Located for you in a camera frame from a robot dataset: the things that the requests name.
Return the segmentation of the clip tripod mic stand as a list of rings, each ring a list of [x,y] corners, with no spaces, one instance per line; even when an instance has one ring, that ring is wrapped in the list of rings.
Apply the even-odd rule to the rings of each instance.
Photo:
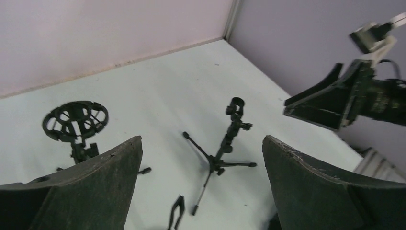
[[[221,174],[224,173],[226,167],[247,166],[247,167],[253,168],[253,167],[257,166],[257,163],[255,163],[255,162],[237,163],[237,162],[225,162],[224,160],[222,160],[222,157],[225,153],[231,153],[233,151],[232,142],[233,142],[234,138],[238,135],[239,130],[242,129],[242,130],[248,131],[253,126],[252,123],[244,123],[241,120],[241,118],[244,114],[244,112],[243,112],[244,105],[245,105],[245,102],[243,99],[241,99],[240,97],[233,97],[230,104],[227,106],[226,115],[230,116],[231,124],[228,127],[225,136],[223,137],[219,150],[217,151],[216,155],[214,155],[214,156],[207,154],[190,137],[189,133],[187,133],[186,131],[184,131],[182,133],[183,137],[186,140],[190,141],[190,143],[192,145],[194,145],[204,155],[204,157],[207,159],[208,164],[209,164],[209,173],[208,173],[206,181],[203,185],[203,189],[199,195],[199,198],[191,211],[192,216],[196,215],[196,212],[199,208],[199,203],[206,190],[209,179],[214,172],[217,172],[217,175],[220,176]]]

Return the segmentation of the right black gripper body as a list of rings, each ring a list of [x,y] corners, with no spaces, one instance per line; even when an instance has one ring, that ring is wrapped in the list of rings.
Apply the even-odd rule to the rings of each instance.
[[[406,125],[406,81],[400,78],[377,80],[370,60],[356,59],[344,73],[344,89],[348,94],[344,106],[344,127],[359,116],[400,126]]]

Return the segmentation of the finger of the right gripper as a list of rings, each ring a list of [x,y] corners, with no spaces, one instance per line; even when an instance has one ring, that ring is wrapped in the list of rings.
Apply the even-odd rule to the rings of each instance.
[[[322,89],[324,89],[327,86],[334,83],[338,79],[341,69],[343,68],[343,65],[344,65],[343,63],[336,63],[334,65],[333,69],[329,72],[329,74],[321,82],[319,82],[316,85],[312,86],[311,88],[285,100],[284,106],[289,106],[307,96],[310,96],[316,92],[321,91]]]
[[[355,121],[355,116],[350,114],[350,95],[354,85],[354,81],[336,81],[319,92],[284,106],[283,114],[337,131]]]

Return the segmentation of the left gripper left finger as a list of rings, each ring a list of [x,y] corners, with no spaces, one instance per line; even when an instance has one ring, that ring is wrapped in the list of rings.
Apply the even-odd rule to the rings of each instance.
[[[3,230],[122,230],[143,157],[135,136],[28,183],[0,187]]]

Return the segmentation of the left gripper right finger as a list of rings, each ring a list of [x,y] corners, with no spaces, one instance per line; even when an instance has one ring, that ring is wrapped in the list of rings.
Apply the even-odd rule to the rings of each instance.
[[[403,230],[406,185],[356,174],[268,135],[262,153],[276,216],[272,230]]]

